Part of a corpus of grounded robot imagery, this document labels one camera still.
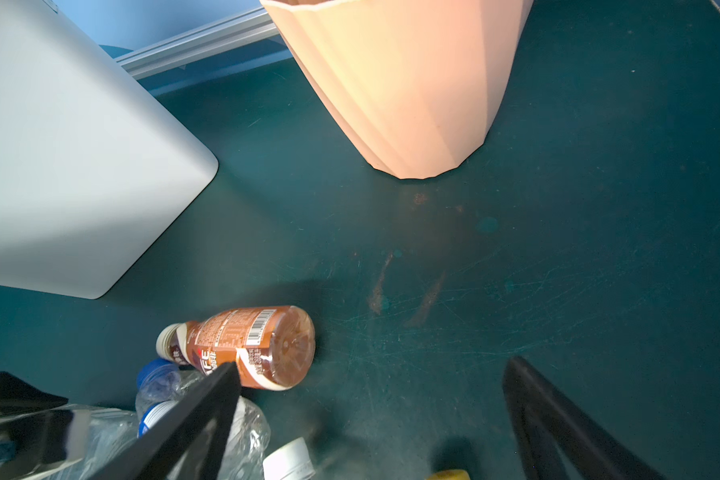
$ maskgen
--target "yellow bottle cap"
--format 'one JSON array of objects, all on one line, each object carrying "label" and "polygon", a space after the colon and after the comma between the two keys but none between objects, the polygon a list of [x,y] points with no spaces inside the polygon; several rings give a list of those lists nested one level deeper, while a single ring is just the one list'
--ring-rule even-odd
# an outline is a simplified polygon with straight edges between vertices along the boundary
[{"label": "yellow bottle cap", "polygon": [[427,480],[469,480],[469,474],[466,470],[443,470],[433,473]]}]

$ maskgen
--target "green table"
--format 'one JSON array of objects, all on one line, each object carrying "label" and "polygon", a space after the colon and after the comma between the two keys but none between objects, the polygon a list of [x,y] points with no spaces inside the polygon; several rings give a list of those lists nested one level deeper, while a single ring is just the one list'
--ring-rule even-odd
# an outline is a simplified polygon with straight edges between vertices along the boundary
[{"label": "green table", "polygon": [[370,168],[296,63],[160,98],[220,160],[99,300],[0,287],[0,370],[133,405],[164,325],[312,314],[315,364],[249,392],[319,478],[521,478],[522,355],[673,479],[720,478],[720,15],[539,0],[485,145],[439,178]]}]

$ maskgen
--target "brown bottle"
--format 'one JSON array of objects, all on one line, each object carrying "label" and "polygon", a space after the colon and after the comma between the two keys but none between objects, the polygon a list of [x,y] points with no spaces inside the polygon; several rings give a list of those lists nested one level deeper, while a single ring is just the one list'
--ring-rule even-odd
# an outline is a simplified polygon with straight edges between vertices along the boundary
[{"label": "brown bottle", "polygon": [[307,374],[315,355],[315,327],[297,306],[227,310],[205,322],[168,325],[157,337],[157,354],[210,375],[237,364],[242,386],[287,390]]}]

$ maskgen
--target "rust stain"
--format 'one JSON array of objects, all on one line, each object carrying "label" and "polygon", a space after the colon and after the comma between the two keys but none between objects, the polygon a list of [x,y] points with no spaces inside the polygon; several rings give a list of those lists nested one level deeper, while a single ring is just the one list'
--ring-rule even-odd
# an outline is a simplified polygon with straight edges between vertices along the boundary
[{"label": "rust stain", "polygon": [[376,286],[373,287],[373,293],[368,297],[368,306],[376,315],[382,312],[382,304],[384,303],[384,290],[382,287],[384,286],[384,276],[387,273],[387,267],[390,262],[392,262],[392,252],[387,254],[387,261],[384,262],[384,266],[382,267],[382,274],[378,276]]},{"label": "rust stain", "polygon": [[429,287],[429,290],[427,290],[427,293],[422,299],[422,304],[418,306],[418,310],[416,310],[416,313],[413,315],[413,317],[411,317],[409,321],[404,324],[404,326],[422,326],[424,322],[427,321],[429,311],[432,308],[432,305],[434,305],[434,302],[438,299],[438,296],[440,295],[440,290],[443,289],[444,281],[445,272],[443,271],[443,273],[440,274],[440,278],[438,279],[438,281],[435,282],[431,287]]}]

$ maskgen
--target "teal spot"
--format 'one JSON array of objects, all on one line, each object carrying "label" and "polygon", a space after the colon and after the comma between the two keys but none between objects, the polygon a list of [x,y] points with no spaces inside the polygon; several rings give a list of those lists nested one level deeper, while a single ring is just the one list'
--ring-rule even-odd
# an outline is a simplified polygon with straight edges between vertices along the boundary
[{"label": "teal spot", "polygon": [[475,226],[475,229],[481,234],[492,234],[499,229],[499,220],[492,216],[484,216]]}]

